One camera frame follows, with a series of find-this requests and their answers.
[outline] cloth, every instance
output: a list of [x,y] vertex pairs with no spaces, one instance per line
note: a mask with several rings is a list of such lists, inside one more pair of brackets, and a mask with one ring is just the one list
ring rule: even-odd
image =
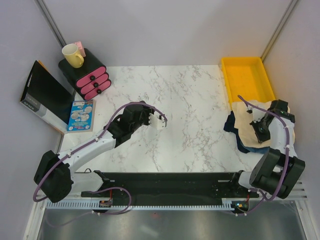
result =
[[[258,102],[257,100],[249,101],[253,105],[259,105],[259,107],[268,109],[271,105],[271,101],[266,103]],[[254,120],[252,113],[248,113],[247,106],[243,101],[235,101],[232,103],[232,110],[235,117],[234,127],[238,129],[238,134],[241,139],[241,142],[246,148],[266,148],[270,147],[271,141],[264,141],[262,143],[258,143],[257,136],[255,134],[254,128],[250,125],[250,123]],[[295,142],[295,132],[292,134],[293,142]]]
[[242,146],[252,153],[265,154],[268,152],[269,147],[255,148],[255,147],[247,147],[241,142]]
[[223,130],[225,130],[228,133],[234,133],[236,138],[236,146],[238,150],[244,154],[247,154],[249,153],[249,150],[247,150],[241,143],[238,129],[235,128],[235,121],[236,121],[236,118],[235,118],[234,112],[231,111],[230,115],[226,119]]

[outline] yellow mug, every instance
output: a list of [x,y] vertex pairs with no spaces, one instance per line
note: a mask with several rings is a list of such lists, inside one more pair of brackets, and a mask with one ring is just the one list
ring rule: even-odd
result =
[[68,63],[76,69],[80,68],[84,64],[85,60],[81,56],[78,46],[74,43],[65,45],[62,48],[62,54]]

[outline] white marble surface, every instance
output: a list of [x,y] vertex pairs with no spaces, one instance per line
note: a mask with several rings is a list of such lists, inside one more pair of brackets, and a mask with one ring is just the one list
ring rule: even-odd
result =
[[102,129],[114,111],[144,100],[166,114],[167,128],[142,126],[130,140],[79,169],[102,172],[250,171],[261,158],[241,153],[223,130],[229,114],[217,65],[109,67],[112,85],[97,96],[93,132],[68,133],[61,150]]

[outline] drawer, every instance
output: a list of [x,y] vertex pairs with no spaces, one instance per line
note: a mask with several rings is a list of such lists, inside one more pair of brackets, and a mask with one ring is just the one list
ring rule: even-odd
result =
[[99,87],[101,84],[103,84],[105,81],[107,81],[109,78],[109,74],[106,72],[105,74],[99,76],[96,80],[91,81],[89,84],[85,85],[83,88],[81,88],[82,94],[87,94],[93,89]]
[[96,78],[100,77],[102,74],[104,74],[106,72],[106,67],[101,66],[99,68],[97,68],[96,70],[90,72],[88,75],[80,78],[78,81],[76,81],[76,86],[78,88],[82,88],[83,86],[87,85],[88,83],[90,83],[91,81],[96,80]]
[[106,90],[108,87],[110,87],[110,85],[111,85],[111,81],[110,80],[105,81],[104,83],[102,83],[97,88],[95,88],[92,91],[88,92],[84,96],[84,100],[90,100],[90,99],[94,98],[95,96],[97,96],[98,94],[101,94],[104,90]]

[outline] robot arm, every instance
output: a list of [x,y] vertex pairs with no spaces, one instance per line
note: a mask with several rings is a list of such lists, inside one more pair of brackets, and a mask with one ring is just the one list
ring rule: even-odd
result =
[[46,152],[34,176],[35,183],[39,184],[54,164],[68,156],[46,178],[40,189],[53,203],[59,202],[70,193],[97,191],[103,184],[103,176],[99,171],[91,173],[76,173],[76,171],[98,155],[117,148],[129,140],[142,125],[151,125],[156,129],[166,127],[167,122],[154,113],[152,108],[145,105],[126,106],[123,113],[110,123],[107,130],[105,126],[87,141],[58,154],[54,154],[51,150]]
[[[261,111],[252,109],[253,122],[252,125],[255,135],[259,143],[270,140],[269,151],[266,152],[252,172],[243,172],[239,178],[239,184],[245,188],[257,188],[273,194],[278,187],[278,184],[283,173],[286,158],[286,149],[288,148],[288,166],[286,168],[285,177],[281,183],[277,197],[285,199],[294,185],[298,181],[302,172],[305,169],[305,162],[297,158],[294,149],[293,132],[295,126],[295,116],[288,113],[288,103],[282,100],[274,100],[271,103],[269,112],[278,115],[285,123],[289,134],[279,119],[273,115],[266,113],[262,118],[255,120],[256,116],[261,116]],[[280,172],[274,171],[275,167],[281,169]]]

